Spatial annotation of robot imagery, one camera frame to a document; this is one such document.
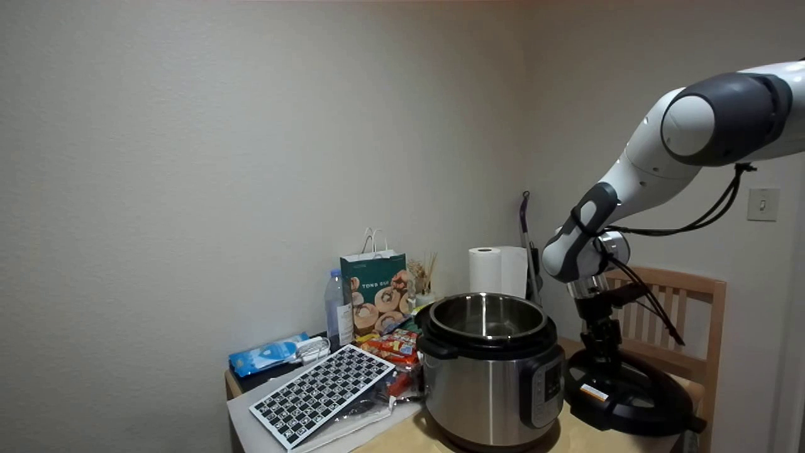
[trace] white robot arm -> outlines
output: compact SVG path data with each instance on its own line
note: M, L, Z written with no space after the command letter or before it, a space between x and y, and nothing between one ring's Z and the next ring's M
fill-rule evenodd
M583 319L585 351L565 368L565 401L575 418L638 435L703 428L670 375L618 351L612 309L651 296L638 282L626 290L598 287L595 278L605 268L624 268L629 260L629 244L614 223L670 201L701 166L800 151L805 151L805 60L706 79L651 105L618 161L580 197L544 250L545 273L569 282Z
M800 151L805 151L805 60L756 65L670 92L637 127L618 161L550 238L544 268L559 282L595 278L605 268L602 244L614 256L629 260L624 239L603 234L605 228L670 201L701 166Z

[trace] food box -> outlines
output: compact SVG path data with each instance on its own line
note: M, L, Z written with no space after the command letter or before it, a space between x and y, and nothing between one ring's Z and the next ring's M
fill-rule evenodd
M410 274L404 254L383 250L370 254L341 256L345 301L353 306L354 343L363 345L375 336L392 333L407 319Z

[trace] instant pot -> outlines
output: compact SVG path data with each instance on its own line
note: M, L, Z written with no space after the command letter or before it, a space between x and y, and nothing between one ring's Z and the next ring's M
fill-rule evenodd
M473 450L541 441L564 404L564 353L535 306L492 293L418 313L424 415Z

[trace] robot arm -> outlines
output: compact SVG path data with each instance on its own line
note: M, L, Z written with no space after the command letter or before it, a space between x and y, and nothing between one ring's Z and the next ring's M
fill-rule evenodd
M545 273L578 282L629 260L614 223L676 197L701 166L805 151L805 60L724 74L663 93L626 141L618 161L571 209L544 250Z

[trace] paper towel roll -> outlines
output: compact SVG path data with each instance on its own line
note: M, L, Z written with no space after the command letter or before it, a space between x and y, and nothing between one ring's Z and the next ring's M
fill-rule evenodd
M526 297L527 254L524 248L473 248L467 263L471 293Z
M473 248L471 260L471 293L501 293L501 250Z

